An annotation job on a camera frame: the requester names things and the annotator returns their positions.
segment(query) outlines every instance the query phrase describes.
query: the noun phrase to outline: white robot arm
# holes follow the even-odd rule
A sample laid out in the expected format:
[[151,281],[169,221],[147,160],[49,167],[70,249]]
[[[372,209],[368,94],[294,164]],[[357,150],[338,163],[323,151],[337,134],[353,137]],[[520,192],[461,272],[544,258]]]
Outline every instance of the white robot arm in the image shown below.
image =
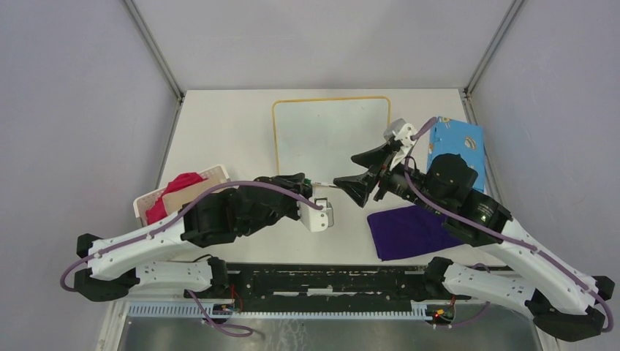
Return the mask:
[[[326,230],[333,225],[331,204],[326,198],[310,200],[312,187],[304,180],[299,173],[220,184],[181,211],[139,230],[111,239],[81,235],[76,251],[82,260],[65,271],[61,286],[91,301],[111,301],[144,289],[203,291],[214,284],[227,286],[224,261],[215,257],[200,263],[165,261],[183,252],[231,243],[285,216],[310,232]],[[220,188],[229,189],[214,193]],[[81,263],[88,267],[75,272],[70,288],[64,282],[67,274]]]
[[[522,228],[510,212],[491,197],[472,189],[477,173],[459,155],[437,156],[427,174],[409,168],[411,150],[431,119],[418,132],[403,120],[385,131],[386,143],[351,157],[368,171],[340,177],[333,183],[360,207],[379,187],[375,200],[388,192],[448,216],[444,228],[462,240],[507,263],[522,279],[508,279],[435,257],[424,273],[424,289],[434,296],[466,295],[497,303],[533,319],[552,336],[577,341],[613,328],[606,301],[615,283],[589,276],[560,260]],[[314,199],[304,174],[259,177],[255,181],[220,184],[201,194],[181,211],[160,222],[112,239],[84,234],[77,240],[81,260],[61,277],[65,290],[92,301],[122,298],[129,291],[175,288],[201,292],[229,287],[225,262],[164,262],[181,252],[233,242],[287,216],[309,231],[333,224],[327,199]],[[74,287],[65,283],[72,269]],[[594,307],[600,304],[605,315]]]
[[[613,294],[614,282],[566,264],[527,233],[506,208],[473,190],[477,173],[459,155],[437,156],[426,174],[409,168],[415,141],[434,123],[432,118],[417,131],[402,119],[394,121],[384,132],[384,145],[351,157],[368,171],[333,183],[360,207],[378,184],[375,200],[390,192],[447,215],[444,228],[452,236],[504,261],[524,279],[492,276],[436,257],[427,268],[429,287],[506,306],[567,341],[610,331],[613,318],[605,301]],[[605,315],[594,308],[599,303],[608,316],[607,328],[603,328]]]

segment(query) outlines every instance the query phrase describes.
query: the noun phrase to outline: purple cloth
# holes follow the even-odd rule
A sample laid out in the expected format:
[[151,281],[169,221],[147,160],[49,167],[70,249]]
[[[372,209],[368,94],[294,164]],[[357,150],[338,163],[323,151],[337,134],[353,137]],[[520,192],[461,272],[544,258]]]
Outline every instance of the purple cloth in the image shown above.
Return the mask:
[[445,218],[415,205],[371,214],[368,225],[377,256],[400,260],[461,245],[442,228]]

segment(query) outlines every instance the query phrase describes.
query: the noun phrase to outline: white wall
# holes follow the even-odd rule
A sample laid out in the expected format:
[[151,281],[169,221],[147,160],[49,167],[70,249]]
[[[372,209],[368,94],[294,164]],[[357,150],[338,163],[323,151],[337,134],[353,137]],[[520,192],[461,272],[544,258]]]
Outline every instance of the white wall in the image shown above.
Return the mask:
[[119,0],[0,4],[0,350],[93,350],[75,239],[135,228],[174,99]]
[[183,89],[462,88],[511,0],[136,0]]
[[[616,282],[618,18],[618,1],[528,1],[474,92],[507,207],[560,257]],[[611,306],[620,315],[620,296]],[[572,346],[619,344],[614,331]]]

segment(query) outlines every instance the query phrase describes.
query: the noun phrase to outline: gray floor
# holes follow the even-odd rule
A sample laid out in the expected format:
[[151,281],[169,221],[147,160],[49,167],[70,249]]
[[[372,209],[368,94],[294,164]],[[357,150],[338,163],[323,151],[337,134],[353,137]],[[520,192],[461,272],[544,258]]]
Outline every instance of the gray floor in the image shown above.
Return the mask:
[[[480,307],[457,307],[458,320]],[[421,321],[386,320],[238,320],[258,333],[232,338],[199,320],[131,318],[120,350],[541,350],[531,322],[521,315],[492,306],[476,323],[436,330]]]

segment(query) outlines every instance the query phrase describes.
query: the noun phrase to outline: blue fabric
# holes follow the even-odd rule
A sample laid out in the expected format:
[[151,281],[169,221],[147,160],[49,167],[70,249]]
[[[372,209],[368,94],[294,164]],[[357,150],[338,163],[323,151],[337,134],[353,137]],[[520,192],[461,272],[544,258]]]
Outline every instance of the blue fabric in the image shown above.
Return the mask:
[[483,129],[473,124],[438,117],[431,128],[431,142],[428,144],[428,163],[426,170],[437,155],[457,154],[467,165],[478,172],[474,189],[484,192],[484,137]]

